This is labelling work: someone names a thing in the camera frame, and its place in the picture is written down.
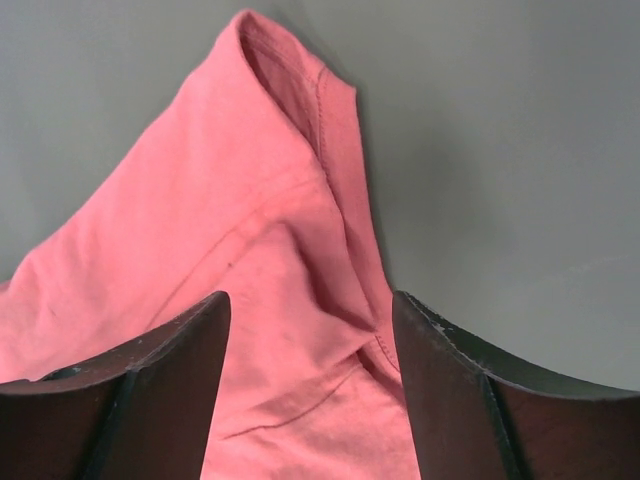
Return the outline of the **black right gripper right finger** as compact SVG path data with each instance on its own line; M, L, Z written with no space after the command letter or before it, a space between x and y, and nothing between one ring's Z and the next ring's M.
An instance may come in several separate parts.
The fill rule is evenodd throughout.
M407 292L392 322L422 478L638 478L638 392L523 360Z

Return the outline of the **salmon pink t shirt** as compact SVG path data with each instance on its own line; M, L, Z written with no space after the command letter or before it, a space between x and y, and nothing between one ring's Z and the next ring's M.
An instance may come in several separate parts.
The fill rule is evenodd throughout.
M203 478L418 477L356 92L252 10L2 285L1 378L41 378L216 290L232 318Z

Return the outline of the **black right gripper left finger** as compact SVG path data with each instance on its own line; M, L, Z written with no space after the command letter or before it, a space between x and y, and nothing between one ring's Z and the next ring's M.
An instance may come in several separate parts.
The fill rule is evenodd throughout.
M2 384L2 478L199 478L230 320L216 292L100 355Z

